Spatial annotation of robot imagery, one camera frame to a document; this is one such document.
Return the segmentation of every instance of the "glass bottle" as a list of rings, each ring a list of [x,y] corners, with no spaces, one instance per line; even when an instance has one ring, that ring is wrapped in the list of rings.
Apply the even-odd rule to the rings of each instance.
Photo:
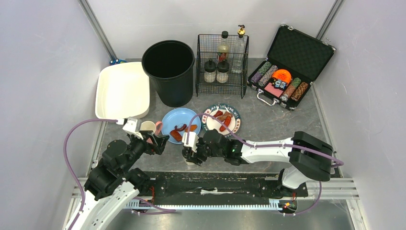
[[[230,70],[230,64],[227,60],[223,60],[217,65],[217,76],[216,79],[219,83],[226,83],[228,80],[228,71]]]
[[[221,42],[217,46],[218,51],[218,63],[226,60],[228,58],[228,53],[230,52],[230,45],[227,42],[228,32],[223,31],[221,33]]]
[[[216,74],[216,64],[213,62],[212,59],[209,59],[207,62],[204,63],[204,80],[208,83],[211,83],[215,80]]]
[[[233,62],[231,67],[232,73],[241,73],[242,72],[242,62],[244,60],[244,53],[245,53],[245,44],[244,44],[244,34],[245,34],[245,26],[238,25],[240,29],[238,30],[238,38],[234,43],[233,47]]]

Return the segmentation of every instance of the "metal corner post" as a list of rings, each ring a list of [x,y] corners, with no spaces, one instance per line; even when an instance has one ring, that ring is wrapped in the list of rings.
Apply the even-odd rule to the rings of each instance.
[[[317,33],[316,38],[318,40],[323,39],[324,35],[326,34],[328,28],[330,27],[331,23],[333,22],[334,18],[336,17],[338,11],[340,10],[344,0],[335,0],[333,6],[328,12],[326,19],[324,20],[323,24],[320,27],[320,30]]]
[[[94,31],[96,32],[97,36],[99,37],[101,43],[103,44],[104,48],[106,49],[107,53],[109,54],[111,60],[116,60],[117,55],[115,54],[112,45],[110,44],[109,40],[107,39],[106,34],[104,33],[103,29],[100,26],[99,21],[96,18],[91,6],[87,0],[78,0],[80,6],[82,7],[83,11],[85,12],[89,22],[91,23]]]

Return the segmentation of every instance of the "case handle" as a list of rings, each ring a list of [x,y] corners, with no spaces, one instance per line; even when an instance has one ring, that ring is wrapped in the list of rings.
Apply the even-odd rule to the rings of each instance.
[[[277,103],[277,100],[276,100],[275,98],[273,99],[273,103],[272,103],[272,104],[269,104],[269,103],[268,103],[267,101],[265,101],[264,99],[259,98],[259,95],[260,95],[261,93],[264,93],[264,91],[258,90],[258,94],[257,94],[258,100],[263,101],[264,103],[266,103],[266,104],[269,105],[269,106],[274,106],[274,105]]]

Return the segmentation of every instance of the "sausage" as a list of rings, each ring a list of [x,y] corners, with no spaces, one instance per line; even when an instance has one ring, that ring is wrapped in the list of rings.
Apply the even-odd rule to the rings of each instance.
[[[230,125],[230,123],[231,123],[231,117],[228,116],[228,117],[226,118],[226,120],[224,121],[224,125],[228,127],[228,126]],[[224,127],[224,126],[221,126],[221,127],[220,127],[220,132],[223,132],[223,131],[225,131],[225,130],[226,130],[226,127]]]
[[[221,115],[223,115],[223,112],[222,111],[217,111],[217,113],[214,115],[214,117],[218,117],[218,116],[221,116]]]
[[[170,134],[173,138],[175,138],[175,140],[176,140],[177,142],[182,141],[182,136],[180,135],[180,133],[179,133],[178,131],[172,130],[169,134]]]
[[[231,115],[231,113],[230,112],[226,112],[224,115],[222,115],[222,116],[219,116],[217,119],[219,119],[221,122],[223,122],[223,121],[225,121],[225,119],[227,118],[227,117],[231,117],[232,115]]]
[[[181,131],[184,131],[186,129],[186,127],[187,127],[187,125],[183,124],[182,127],[180,127],[180,128],[178,128],[178,126],[175,126],[174,130],[181,132]]]
[[[191,125],[191,132],[193,132],[195,129],[197,129],[197,125]]]

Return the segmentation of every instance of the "white wall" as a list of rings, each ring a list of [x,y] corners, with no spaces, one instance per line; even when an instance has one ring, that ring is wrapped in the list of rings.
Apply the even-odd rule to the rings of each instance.
[[[405,10],[402,0],[345,1],[327,32],[337,52],[316,82],[372,230],[406,224]]]
[[[0,3],[0,223],[3,230],[62,228],[74,182],[62,146],[95,117],[95,87],[109,58],[76,0]],[[72,135],[84,176],[100,124]]]
[[[316,36],[334,0],[89,0],[119,58],[141,58],[152,44],[174,39],[196,52],[198,34],[250,36],[249,57],[264,58],[285,23]]]

